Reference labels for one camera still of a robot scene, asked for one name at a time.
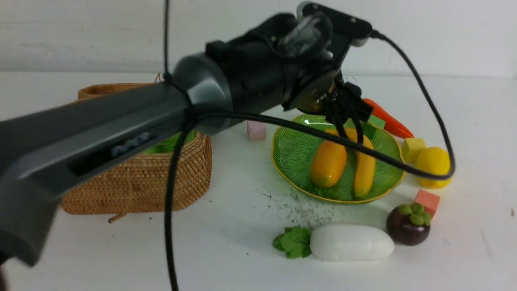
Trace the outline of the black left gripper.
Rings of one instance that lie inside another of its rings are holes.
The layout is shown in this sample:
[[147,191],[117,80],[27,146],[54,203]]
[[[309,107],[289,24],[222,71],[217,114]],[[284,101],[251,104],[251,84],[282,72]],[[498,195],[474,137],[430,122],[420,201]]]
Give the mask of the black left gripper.
[[344,82],[341,72],[328,71],[297,81],[283,102],[283,109],[297,109],[305,114],[324,116],[328,122],[334,124],[337,135],[345,139],[348,136],[343,122],[351,119],[355,130],[351,141],[363,144],[361,121],[367,122],[374,109],[361,95],[360,87]]

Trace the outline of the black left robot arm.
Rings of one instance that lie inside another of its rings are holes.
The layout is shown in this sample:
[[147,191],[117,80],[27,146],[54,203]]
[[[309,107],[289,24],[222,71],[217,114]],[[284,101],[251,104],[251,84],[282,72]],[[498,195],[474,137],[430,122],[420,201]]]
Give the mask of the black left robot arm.
[[279,13],[183,57],[161,84],[1,121],[1,263],[34,266],[65,192],[177,134],[187,118],[279,105],[324,114],[316,102],[371,32],[339,12]]

